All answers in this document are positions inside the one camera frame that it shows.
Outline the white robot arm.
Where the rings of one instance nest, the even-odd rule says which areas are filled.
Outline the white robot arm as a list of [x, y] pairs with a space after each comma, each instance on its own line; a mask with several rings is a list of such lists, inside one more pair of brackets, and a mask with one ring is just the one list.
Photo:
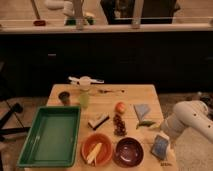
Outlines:
[[173, 112], [160, 125], [161, 130], [176, 140], [188, 127], [193, 128], [213, 143], [213, 121], [207, 115], [208, 106], [200, 101], [181, 101], [174, 105]]

